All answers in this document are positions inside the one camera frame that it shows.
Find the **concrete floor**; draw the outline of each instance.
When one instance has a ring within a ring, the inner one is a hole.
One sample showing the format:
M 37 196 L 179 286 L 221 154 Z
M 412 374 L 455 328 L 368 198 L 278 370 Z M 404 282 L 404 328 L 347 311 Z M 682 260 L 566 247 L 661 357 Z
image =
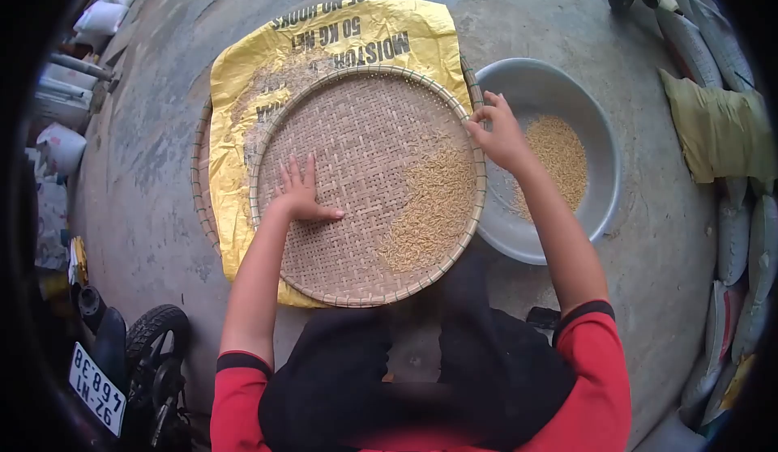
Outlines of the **concrete floor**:
M 161 303 L 187 312 L 195 335 L 187 362 L 193 408 L 209 410 L 229 291 L 189 182 L 210 64 L 275 15 L 323 1 L 149 0 L 122 85 L 87 133 L 73 226 L 85 238 L 90 280 L 128 322 Z M 589 90 L 616 128 L 622 199 L 598 252 L 632 384 L 631 449 L 672 405 L 700 349 L 716 255 L 713 194 L 691 182 L 656 73 L 675 69 L 654 15 L 639 0 L 621 22 L 607 0 L 432 1 L 448 5 L 474 68 L 507 57 L 546 60 Z M 489 255 L 493 307 L 524 318 L 534 305 L 556 306 L 545 267 L 473 244 Z M 279 309 L 277 366 L 308 315 Z M 392 357 L 400 367 L 424 367 L 436 356 L 436 332 L 424 327 L 406 333 Z

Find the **woven bamboo tray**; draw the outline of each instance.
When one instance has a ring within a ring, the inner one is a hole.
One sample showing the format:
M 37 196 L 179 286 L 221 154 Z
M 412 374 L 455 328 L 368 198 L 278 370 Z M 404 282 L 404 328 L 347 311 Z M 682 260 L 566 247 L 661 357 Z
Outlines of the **woven bamboo tray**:
M 475 80 L 473 69 L 468 64 L 467 59 L 464 56 L 462 56 L 460 58 L 460 62 L 462 64 L 462 73 L 464 75 L 464 81 L 468 85 L 468 92 L 470 94 L 471 105 L 474 109 L 478 109 L 479 107 L 483 106 L 483 97 L 481 94 L 481 88 Z M 192 196 L 194 199 L 194 208 L 197 216 L 199 217 L 200 226 L 203 230 L 203 233 L 209 239 L 209 243 L 211 244 L 211 246 L 219 254 L 219 256 L 221 256 L 221 251 L 219 249 L 219 234 L 216 232 L 216 218 L 214 216 L 213 209 L 211 207 L 211 198 L 210 198 L 209 185 L 208 185 L 209 139 L 210 139 L 212 111 L 213 111 L 213 107 L 212 107 L 211 99 L 209 97 L 202 108 L 199 117 L 199 122 L 195 128 L 194 142 L 192 143 L 190 172 L 191 172 L 191 186 L 192 186 Z M 419 286 L 418 289 L 415 289 L 415 291 L 420 290 L 420 288 L 422 288 L 421 285 Z M 398 293 L 397 300 L 399 300 L 399 298 L 404 298 L 405 296 L 408 296 L 410 294 L 412 293 L 411 292 L 404 293 L 404 294 Z M 387 299 L 386 303 L 393 301 L 392 299 Z M 333 304 L 336 303 L 335 302 L 336 298 L 334 296 L 328 300 L 331 301 L 331 302 L 328 301 L 328 303 L 333 303 Z M 381 302 L 372 303 L 372 305 L 382 304 L 382 303 L 384 303 L 383 297 L 381 298 Z M 370 304 L 371 303 L 365 301 L 364 299 L 361 302 L 361 306 L 363 307 L 366 307 Z M 338 306 L 353 305 L 359 307 L 360 301 L 359 299 L 357 299 L 356 304 L 354 304 L 349 301 L 342 301 L 342 299 L 338 298 L 337 305 Z
M 250 168 L 254 229 L 280 181 L 279 162 L 285 163 L 289 154 L 302 159 L 314 151 L 318 199 L 344 208 L 346 218 L 337 223 L 293 223 L 281 277 L 304 295 L 340 307 L 399 301 L 439 279 L 470 242 L 485 198 L 483 153 L 462 127 L 467 118 L 460 102 L 442 85 L 400 66 L 341 69 L 287 101 L 261 133 L 258 162 Z M 465 189 L 472 196 L 470 213 L 446 223 L 461 227 L 458 237 L 432 241 L 432 246 L 447 245 L 438 248 L 442 255 L 438 253 L 434 262 L 392 270 L 378 248 L 387 240 L 392 221 L 406 210 L 404 171 L 424 156 L 447 149 L 462 154 L 472 170 L 467 176 L 472 185 Z

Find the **metal pipe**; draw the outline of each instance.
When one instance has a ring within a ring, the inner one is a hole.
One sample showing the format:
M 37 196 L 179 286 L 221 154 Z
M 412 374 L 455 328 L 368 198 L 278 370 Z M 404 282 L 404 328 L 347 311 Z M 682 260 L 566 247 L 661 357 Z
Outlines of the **metal pipe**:
M 89 64 L 88 62 L 83 62 L 82 60 L 79 60 L 75 57 L 71 57 L 70 55 L 52 53 L 50 60 L 51 62 L 53 62 L 54 64 L 58 64 L 59 66 L 72 68 L 79 72 L 83 72 L 84 74 L 94 76 L 103 81 L 110 81 L 111 78 L 113 77 L 113 73 L 111 71 L 106 70 L 102 67 L 97 67 L 94 64 Z

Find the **lap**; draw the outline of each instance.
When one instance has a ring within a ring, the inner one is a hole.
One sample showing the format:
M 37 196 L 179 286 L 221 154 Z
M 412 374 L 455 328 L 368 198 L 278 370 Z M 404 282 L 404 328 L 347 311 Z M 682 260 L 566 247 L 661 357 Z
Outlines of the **lap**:
M 575 376 L 544 335 L 489 308 L 483 268 L 477 254 L 465 252 L 440 282 L 439 383 L 453 391 L 450 408 L 488 429 L 482 447 L 512 449 L 556 414 Z M 316 311 L 261 399 L 268 446 L 283 452 L 326 444 L 345 452 L 355 449 L 334 443 L 349 431 L 413 417 L 413 407 L 381 383 L 390 348 L 380 309 Z

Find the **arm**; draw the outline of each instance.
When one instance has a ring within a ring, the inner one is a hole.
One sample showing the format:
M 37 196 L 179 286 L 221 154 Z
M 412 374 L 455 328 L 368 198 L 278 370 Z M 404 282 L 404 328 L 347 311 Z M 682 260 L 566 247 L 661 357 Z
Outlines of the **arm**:
M 343 211 L 316 204 L 314 155 L 309 154 L 305 178 L 297 160 L 289 156 L 289 170 L 281 164 L 284 190 L 276 187 L 276 198 L 267 206 L 254 240 L 240 263 L 227 302 L 219 353 L 247 351 L 273 368 L 273 328 L 276 325 L 278 275 L 293 220 L 334 219 Z
M 576 384 L 554 418 L 525 447 L 624 451 L 632 405 L 624 350 L 610 305 L 593 301 L 577 307 L 559 323 L 554 341 L 573 368 Z
M 524 192 L 562 317 L 581 303 L 607 301 L 608 282 L 597 252 L 551 175 L 532 153 L 511 107 L 502 95 L 486 91 L 484 97 L 494 106 L 478 109 L 465 127 L 495 164 L 516 177 Z M 492 122 L 491 132 L 479 125 L 484 119 Z

